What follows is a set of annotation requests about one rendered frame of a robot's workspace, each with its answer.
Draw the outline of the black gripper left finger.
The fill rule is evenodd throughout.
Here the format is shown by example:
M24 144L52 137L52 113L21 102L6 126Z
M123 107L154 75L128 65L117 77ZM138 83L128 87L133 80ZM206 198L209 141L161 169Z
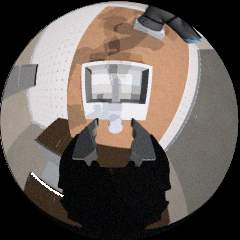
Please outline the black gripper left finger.
M75 135L64 150L59 164L58 188L62 189L64 179L72 170L81 166L91 166L91 162L99 157L95 142L97 127L99 127L98 118L95 118Z

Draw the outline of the grey square sink basin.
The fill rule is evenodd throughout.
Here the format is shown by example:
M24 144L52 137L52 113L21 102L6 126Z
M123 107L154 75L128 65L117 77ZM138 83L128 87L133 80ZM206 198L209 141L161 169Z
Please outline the grey square sink basin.
M120 85L122 120L145 120L151 83L150 65L129 61L96 61L82 64L85 118L109 119L108 103L112 102L112 85Z

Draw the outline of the grey mixer tap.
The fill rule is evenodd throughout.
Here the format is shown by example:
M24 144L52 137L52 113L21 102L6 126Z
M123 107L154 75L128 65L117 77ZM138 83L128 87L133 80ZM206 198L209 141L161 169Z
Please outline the grey mixer tap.
M111 133L119 133L122 131L122 102L120 102L120 85L112 85L112 102L109 106L109 123L108 129Z

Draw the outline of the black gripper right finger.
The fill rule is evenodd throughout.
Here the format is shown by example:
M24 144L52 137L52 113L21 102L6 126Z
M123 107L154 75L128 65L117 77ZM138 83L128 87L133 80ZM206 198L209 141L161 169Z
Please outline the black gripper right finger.
M134 118L131 118L131 127L134 140L129 158L135 162L135 167L145 167L156 172L164 182L165 191L170 190L170 167L165 151L155 137Z

